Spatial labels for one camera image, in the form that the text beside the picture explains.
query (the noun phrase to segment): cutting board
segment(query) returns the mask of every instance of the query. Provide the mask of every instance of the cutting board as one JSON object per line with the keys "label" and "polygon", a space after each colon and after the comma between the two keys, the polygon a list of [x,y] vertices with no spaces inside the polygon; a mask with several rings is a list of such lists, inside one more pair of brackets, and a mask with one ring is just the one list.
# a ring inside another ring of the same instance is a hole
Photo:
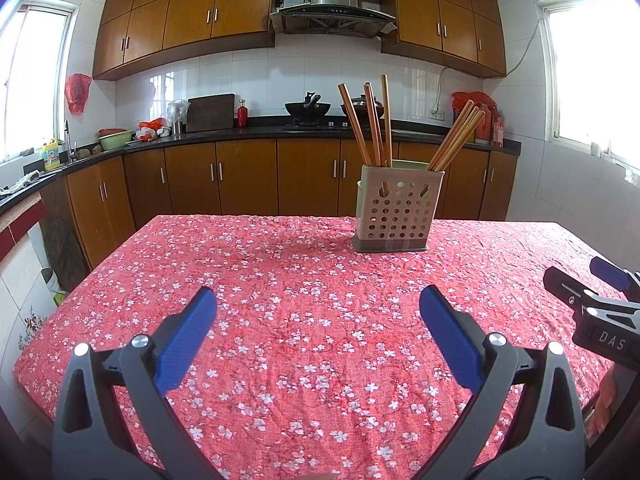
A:
{"label": "cutting board", "polygon": [[187,133],[225,130],[234,127],[236,94],[210,95],[189,99]]}

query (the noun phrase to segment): red floral tablecloth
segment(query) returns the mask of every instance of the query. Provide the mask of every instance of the red floral tablecloth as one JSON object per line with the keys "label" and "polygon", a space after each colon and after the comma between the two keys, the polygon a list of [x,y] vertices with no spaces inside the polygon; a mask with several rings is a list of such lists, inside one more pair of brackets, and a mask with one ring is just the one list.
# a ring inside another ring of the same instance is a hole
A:
{"label": "red floral tablecloth", "polygon": [[[516,345],[565,345],[581,401],[608,363],[571,343],[571,312],[542,286],[555,265],[590,275],[596,253],[556,224],[435,221],[424,253],[357,254],[350,218],[165,216],[107,258],[51,316],[14,373],[55,414],[69,352],[152,333],[201,285],[219,311],[169,402],[226,478],[406,480],[468,401],[423,325],[418,295],[437,285],[485,331]],[[497,450],[514,388],[484,457]],[[156,462],[118,392],[142,455]]]}

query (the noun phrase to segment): stainless steel range hood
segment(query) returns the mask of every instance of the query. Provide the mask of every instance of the stainless steel range hood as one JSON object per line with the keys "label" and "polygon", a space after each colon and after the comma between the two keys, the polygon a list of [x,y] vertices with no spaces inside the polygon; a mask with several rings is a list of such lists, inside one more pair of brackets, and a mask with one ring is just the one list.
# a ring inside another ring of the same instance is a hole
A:
{"label": "stainless steel range hood", "polygon": [[284,34],[382,37],[396,29],[394,21],[384,12],[361,9],[358,0],[311,0],[271,13],[274,30]]}

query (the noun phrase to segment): utensil holder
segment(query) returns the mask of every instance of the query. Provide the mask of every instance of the utensil holder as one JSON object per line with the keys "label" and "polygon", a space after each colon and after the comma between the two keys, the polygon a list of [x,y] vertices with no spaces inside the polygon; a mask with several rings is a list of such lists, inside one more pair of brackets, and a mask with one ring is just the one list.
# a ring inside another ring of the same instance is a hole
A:
{"label": "utensil holder", "polygon": [[424,162],[394,160],[391,168],[363,166],[358,183],[356,234],[359,253],[426,250],[443,171]]}

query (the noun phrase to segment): black countertop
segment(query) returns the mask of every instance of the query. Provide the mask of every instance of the black countertop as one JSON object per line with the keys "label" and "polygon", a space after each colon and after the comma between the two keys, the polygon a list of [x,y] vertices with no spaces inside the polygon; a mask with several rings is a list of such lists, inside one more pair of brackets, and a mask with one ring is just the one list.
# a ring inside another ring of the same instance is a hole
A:
{"label": "black countertop", "polygon": [[[393,127],[393,139],[404,142],[424,142],[427,144],[440,144],[448,128],[442,126],[431,126],[428,124],[407,123],[402,121],[402,126],[407,129]],[[370,139],[370,134],[364,132],[365,138]],[[197,144],[200,142],[215,142],[219,140],[243,140],[243,139],[353,139],[353,132],[350,128],[342,126],[322,126],[317,128],[305,128],[304,126],[283,126],[282,124],[272,124],[266,126],[252,126],[248,128],[231,128],[228,130],[212,130],[210,132],[199,132],[192,134],[181,134],[179,136],[163,137],[162,139],[151,140],[149,142],[134,142],[123,148],[108,152],[91,155],[83,160],[78,160],[71,164],[64,164],[53,171],[47,171],[40,175],[40,178],[11,196],[0,200],[0,216],[8,212],[15,205],[29,195],[41,190],[47,184],[71,174],[107,160],[113,156],[120,156],[124,153],[141,152],[153,150],[155,148],[167,148],[170,146],[183,146],[185,144]],[[520,156],[521,144],[515,140],[504,139],[504,147],[496,148],[485,144],[466,143],[465,148],[479,150],[482,152],[505,152]]]}

